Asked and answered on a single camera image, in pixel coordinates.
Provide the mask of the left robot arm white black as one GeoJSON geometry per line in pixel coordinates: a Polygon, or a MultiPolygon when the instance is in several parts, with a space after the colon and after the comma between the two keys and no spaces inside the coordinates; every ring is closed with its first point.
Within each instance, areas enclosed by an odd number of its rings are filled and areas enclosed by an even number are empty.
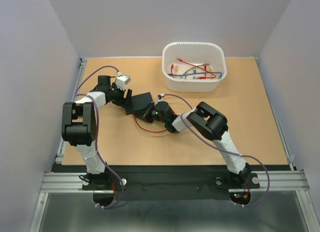
{"type": "Polygon", "coordinates": [[[94,183],[100,189],[111,185],[111,176],[106,173],[106,162],[98,152],[99,108],[108,103],[125,108],[128,104],[126,85],[130,81],[128,75],[118,74],[115,82],[111,82],[108,75],[99,75],[97,85],[91,91],[81,99],[62,106],[62,139],[80,153],[88,177],[94,177],[94,183]]]}

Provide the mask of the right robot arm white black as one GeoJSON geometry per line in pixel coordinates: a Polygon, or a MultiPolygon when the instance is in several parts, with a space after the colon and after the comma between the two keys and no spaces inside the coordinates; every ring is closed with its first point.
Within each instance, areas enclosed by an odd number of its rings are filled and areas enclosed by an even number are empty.
{"type": "Polygon", "coordinates": [[[191,111],[178,115],[166,101],[152,102],[146,108],[134,111],[133,115],[147,123],[162,122],[171,134],[195,128],[221,153],[231,184],[242,187],[248,182],[252,170],[231,139],[227,118],[207,103],[202,101],[191,111]]]}

